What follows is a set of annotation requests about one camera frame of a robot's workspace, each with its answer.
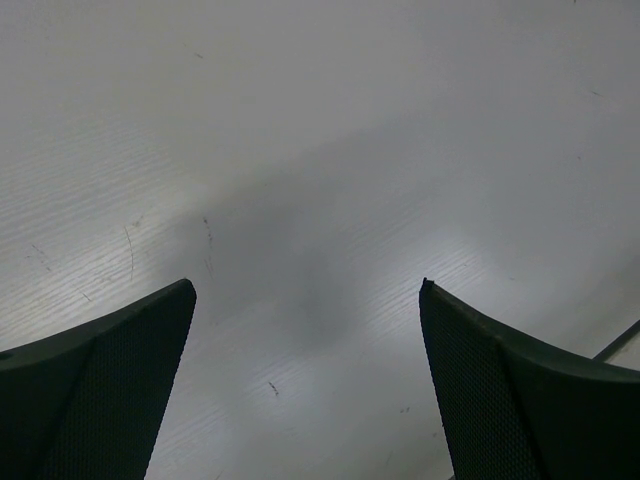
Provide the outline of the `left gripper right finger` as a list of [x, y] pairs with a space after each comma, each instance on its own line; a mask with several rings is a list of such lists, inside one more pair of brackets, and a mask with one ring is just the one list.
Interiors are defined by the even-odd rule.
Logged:
[[538, 340], [431, 280], [419, 312], [455, 478], [638, 478], [638, 371]]

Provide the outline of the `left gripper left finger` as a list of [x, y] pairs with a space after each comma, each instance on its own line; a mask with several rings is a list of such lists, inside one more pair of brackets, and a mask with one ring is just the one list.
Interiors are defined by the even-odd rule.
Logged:
[[2, 478], [144, 478], [194, 309], [181, 279], [2, 352]]

